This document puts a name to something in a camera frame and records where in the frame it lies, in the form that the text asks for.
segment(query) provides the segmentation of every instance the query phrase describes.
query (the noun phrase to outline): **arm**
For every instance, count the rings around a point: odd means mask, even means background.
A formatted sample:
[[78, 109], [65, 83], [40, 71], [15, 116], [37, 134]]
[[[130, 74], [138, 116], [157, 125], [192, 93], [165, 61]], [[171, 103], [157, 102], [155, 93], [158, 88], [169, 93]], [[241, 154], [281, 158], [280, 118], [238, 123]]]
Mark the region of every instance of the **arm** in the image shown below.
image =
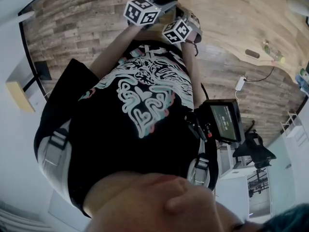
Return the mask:
[[130, 25], [127, 27], [91, 64], [89, 69], [99, 80], [113, 69], [141, 29], [142, 26]]
[[198, 108], [203, 103], [203, 92], [199, 75], [199, 67], [195, 57], [195, 48], [191, 43], [181, 43], [183, 51], [183, 62], [189, 72], [191, 79], [194, 108]]

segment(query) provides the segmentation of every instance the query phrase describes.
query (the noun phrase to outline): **black chair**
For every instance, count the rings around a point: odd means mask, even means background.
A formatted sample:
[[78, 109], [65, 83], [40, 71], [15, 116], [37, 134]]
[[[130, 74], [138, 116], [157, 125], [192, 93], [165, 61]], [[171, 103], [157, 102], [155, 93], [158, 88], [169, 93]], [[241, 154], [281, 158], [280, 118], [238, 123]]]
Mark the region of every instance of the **black chair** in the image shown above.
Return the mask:
[[263, 146], [263, 139], [256, 133], [256, 130], [250, 133], [254, 124], [253, 120], [252, 125], [245, 132], [245, 142], [235, 149], [233, 157], [251, 156], [254, 166], [261, 169], [271, 166], [270, 161], [277, 157]]

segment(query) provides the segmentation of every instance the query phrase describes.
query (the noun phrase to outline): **fiducial marker cube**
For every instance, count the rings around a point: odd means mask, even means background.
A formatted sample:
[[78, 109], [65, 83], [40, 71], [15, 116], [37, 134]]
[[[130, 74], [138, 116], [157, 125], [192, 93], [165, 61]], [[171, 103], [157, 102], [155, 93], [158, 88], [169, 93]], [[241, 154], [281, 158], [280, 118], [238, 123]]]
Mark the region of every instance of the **fiducial marker cube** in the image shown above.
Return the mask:
[[192, 28], [180, 19], [164, 26], [162, 34], [171, 43], [185, 42]]
[[137, 26], [155, 22], [161, 10], [148, 0], [130, 0], [126, 3], [124, 17]]

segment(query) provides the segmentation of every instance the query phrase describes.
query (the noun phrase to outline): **bottle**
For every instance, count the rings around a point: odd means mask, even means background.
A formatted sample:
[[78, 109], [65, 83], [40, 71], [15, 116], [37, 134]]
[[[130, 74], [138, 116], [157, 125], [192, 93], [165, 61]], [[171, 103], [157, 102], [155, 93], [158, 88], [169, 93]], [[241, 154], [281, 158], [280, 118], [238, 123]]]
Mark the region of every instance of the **bottle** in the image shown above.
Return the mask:
[[285, 57], [282, 55], [281, 51], [277, 50], [275, 45], [270, 43], [269, 41], [263, 42], [264, 47], [263, 50], [270, 55], [274, 61], [280, 62], [281, 64], [285, 63]]
[[307, 82], [299, 74], [296, 75], [295, 80], [300, 85], [300, 87], [301, 87], [300, 90], [303, 91], [304, 93], [308, 94], [309, 93], [309, 86], [308, 86]]
[[301, 77], [309, 84], [309, 74], [308, 74], [308, 72], [305, 71], [305, 69], [302, 68], [299, 73], [300, 73]]

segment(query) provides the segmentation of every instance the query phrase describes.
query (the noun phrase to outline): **buckle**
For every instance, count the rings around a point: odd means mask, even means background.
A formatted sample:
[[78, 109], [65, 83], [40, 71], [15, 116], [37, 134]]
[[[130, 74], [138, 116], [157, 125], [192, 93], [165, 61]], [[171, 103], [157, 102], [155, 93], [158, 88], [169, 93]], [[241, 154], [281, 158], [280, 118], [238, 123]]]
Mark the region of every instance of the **buckle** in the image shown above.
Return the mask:
[[209, 164], [209, 160], [206, 159], [206, 154], [201, 153], [197, 157], [197, 161], [195, 163], [195, 168], [207, 171], [208, 164]]
[[53, 135], [50, 136], [48, 143], [64, 150], [68, 142], [68, 135], [69, 133], [66, 129], [59, 128], [54, 131]]
[[53, 132], [47, 143], [47, 151], [45, 155], [45, 161], [58, 166], [62, 151], [65, 149], [68, 142], [68, 132], [64, 128], [59, 128]]

